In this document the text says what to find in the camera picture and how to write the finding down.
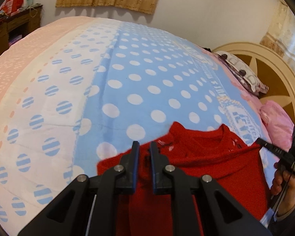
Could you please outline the blue polka dot bed sheet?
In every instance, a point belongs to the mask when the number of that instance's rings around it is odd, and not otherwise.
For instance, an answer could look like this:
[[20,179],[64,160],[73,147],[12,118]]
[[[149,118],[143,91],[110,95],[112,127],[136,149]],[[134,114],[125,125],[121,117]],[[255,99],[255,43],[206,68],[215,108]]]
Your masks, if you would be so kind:
[[225,124],[247,145],[268,133],[211,53],[135,23],[69,17],[0,56],[0,225],[17,235],[79,174],[166,134]]

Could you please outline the cream wooden headboard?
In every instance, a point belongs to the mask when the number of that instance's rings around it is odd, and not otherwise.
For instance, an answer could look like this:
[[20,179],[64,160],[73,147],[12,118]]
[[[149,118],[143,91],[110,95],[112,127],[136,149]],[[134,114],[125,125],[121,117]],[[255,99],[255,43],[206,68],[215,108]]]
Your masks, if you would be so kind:
[[259,96],[260,102],[276,102],[295,122],[295,74],[278,54],[263,45],[249,42],[228,43],[213,51],[229,52],[249,65],[261,82],[269,87],[267,94]]

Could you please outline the red gift bag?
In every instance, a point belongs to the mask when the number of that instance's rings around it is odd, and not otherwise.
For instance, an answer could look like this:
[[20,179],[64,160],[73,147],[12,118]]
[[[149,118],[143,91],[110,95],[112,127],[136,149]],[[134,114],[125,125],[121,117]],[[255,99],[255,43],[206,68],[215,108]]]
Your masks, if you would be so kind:
[[23,6],[23,3],[24,0],[5,0],[1,9],[5,12],[7,16],[11,16]]

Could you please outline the patterned white pillow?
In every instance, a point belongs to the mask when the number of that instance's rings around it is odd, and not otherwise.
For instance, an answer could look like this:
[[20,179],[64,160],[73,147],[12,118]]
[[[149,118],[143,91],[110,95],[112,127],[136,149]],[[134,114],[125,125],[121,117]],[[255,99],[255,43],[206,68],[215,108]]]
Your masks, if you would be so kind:
[[212,52],[209,48],[201,48],[203,54],[210,56],[209,64],[215,71],[221,67],[226,69],[235,78],[235,83],[240,84],[246,91],[254,96],[266,94],[269,87],[263,84],[253,70],[237,56],[226,52]]

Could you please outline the dark wooden desk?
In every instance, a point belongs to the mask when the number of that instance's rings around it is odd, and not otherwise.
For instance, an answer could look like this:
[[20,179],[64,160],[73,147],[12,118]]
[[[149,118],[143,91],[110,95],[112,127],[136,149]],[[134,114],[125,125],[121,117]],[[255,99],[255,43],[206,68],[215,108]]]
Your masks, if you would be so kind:
[[35,4],[11,17],[0,19],[0,56],[11,45],[41,27],[42,9],[42,4]]

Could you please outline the pink folded quilt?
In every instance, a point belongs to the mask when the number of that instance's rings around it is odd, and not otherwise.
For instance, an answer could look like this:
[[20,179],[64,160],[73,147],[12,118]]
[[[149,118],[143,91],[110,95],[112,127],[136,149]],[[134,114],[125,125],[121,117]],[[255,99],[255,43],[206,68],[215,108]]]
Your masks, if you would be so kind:
[[274,101],[267,101],[260,108],[260,117],[271,142],[288,151],[292,144],[294,123],[284,109]]

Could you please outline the red knitted sweater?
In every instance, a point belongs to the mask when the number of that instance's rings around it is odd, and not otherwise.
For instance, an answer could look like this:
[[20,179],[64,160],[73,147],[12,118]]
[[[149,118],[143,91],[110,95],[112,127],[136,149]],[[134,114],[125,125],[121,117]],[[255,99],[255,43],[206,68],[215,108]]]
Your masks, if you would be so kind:
[[[210,175],[256,219],[267,212],[270,189],[258,144],[248,146],[226,125],[202,132],[177,122],[156,142],[169,163],[186,175]],[[135,193],[118,200],[117,235],[172,235],[171,198],[153,193],[149,147],[139,148]]]

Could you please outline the beige side window curtain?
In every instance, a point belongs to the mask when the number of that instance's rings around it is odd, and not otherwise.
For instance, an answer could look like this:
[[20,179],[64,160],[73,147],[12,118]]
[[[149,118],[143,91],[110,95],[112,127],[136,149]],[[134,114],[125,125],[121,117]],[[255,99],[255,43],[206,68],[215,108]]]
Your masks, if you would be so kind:
[[284,0],[278,0],[260,44],[278,54],[295,73],[295,15]]

